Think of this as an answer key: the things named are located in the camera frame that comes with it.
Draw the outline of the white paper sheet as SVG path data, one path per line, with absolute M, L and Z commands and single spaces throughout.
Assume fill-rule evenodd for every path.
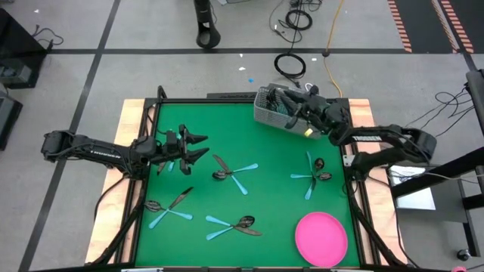
M 399 185 L 413 177 L 423 174 L 425 168 L 394 165 L 389 168 L 388 172 L 391 184 Z M 399 209 L 436 210 L 430 188 L 400 196 L 396 199 L 396 205 Z

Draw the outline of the pink round plate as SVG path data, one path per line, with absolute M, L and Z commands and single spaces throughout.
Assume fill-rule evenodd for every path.
M 348 238 L 342 224 L 326 212 L 302 217 L 295 230 L 296 248 L 312 266 L 334 267 L 345 257 Z

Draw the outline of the black side table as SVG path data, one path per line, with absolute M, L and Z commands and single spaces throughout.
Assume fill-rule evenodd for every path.
M 11 89 L 34 88 L 47 53 L 4 8 L 0 8 L 0 66 L 28 66 L 32 70 L 27 83 L 3 86 Z

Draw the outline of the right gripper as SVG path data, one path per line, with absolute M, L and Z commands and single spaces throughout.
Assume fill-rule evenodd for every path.
M 321 97 L 317 85 L 307 85 L 306 90 L 307 92 L 284 91 L 283 105 L 286 108 L 302 104 L 302 113 L 296 111 L 286 123 L 286 129 L 292 129 L 299 119 L 304 119 L 322 134 L 329 135 L 335 128 L 334 118 L 330 117 L 330 113 L 337 102 Z

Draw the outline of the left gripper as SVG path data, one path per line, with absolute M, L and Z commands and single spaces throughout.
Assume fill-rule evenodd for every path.
M 166 142 L 164 148 L 166 151 L 166 155 L 168 156 L 168 166 L 170 162 L 174 162 L 177 159 L 180 159 L 180 168 L 181 171 L 185 175 L 190 174 L 190 167 L 189 164 L 194 164 L 198 159 L 200 159 L 203 155 L 205 155 L 209 148 L 205 147 L 199 150 L 188 151 L 187 143 L 188 144 L 198 144 L 202 141 L 208 139 L 206 135 L 197 135 L 192 133 L 187 133 L 187 142 L 185 140 L 185 133 L 187 129 L 185 125 L 180 125 L 178 127 L 178 133 L 174 131 L 167 131 L 166 133 Z

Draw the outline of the black floor stand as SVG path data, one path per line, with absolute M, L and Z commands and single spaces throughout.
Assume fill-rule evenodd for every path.
M 194 0 L 197 17 L 196 43 L 203 49 L 211 49 L 220 43 L 221 36 L 216 29 L 210 0 Z

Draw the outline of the black metal stand frame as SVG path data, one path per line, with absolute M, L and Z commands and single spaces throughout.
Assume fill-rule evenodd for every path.
M 466 74 L 466 78 L 467 92 L 471 96 L 479 126 L 484 136 L 484 69 L 469 71 Z M 479 257 L 480 250 L 476 244 L 476 237 L 473 232 L 473 225 L 470 223 L 468 212 L 471 209 L 484 208 L 484 147 L 480 147 L 446 164 L 425 171 L 414 178 L 409 178 L 402 185 L 394 186 L 391 192 L 392 197 L 397 199 L 445 181 L 459 180 L 462 175 L 469 172 L 477 173 L 481 193 L 475 196 L 462 195 L 458 202 L 461 204 L 461 210 L 465 214 L 464 232 L 468 245 L 466 253 L 469 256 Z

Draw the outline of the grey plastic cutlery basket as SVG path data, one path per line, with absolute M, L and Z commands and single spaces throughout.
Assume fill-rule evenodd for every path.
M 280 128 L 293 134 L 302 135 L 307 138 L 320 139 L 323 136 L 323 134 L 318 129 L 313 127 L 309 122 L 304 119 L 299 119 L 292 129 L 286 129 L 286 123 L 296 111 L 300 111 L 301 113 L 303 113 L 303 104 L 297 104 L 295 107 L 287 108 L 287 115 L 267 110 L 265 107 L 265 97 L 268 90 L 271 88 L 277 89 L 278 103 L 280 104 L 283 103 L 283 96 L 285 90 L 307 92 L 307 90 L 304 91 L 298 88 L 290 88 L 275 83 L 270 83 L 267 86 L 260 87 L 254 100 L 254 119 L 257 122 L 263 123 L 265 125 L 270 125 L 275 128 Z

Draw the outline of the dark equipment case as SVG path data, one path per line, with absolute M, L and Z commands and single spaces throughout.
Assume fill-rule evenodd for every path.
M 0 91 L 0 151 L 5 150 L 22 108 L 23 104 L 10 95 L 8 88 Z

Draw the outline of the grey equipment box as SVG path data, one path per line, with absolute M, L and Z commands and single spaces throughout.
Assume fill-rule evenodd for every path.
M 27 83 L 31 74 L 32 70 L 28 66 L 21 68 L 0 66 L 0 83 L 3 85 Z

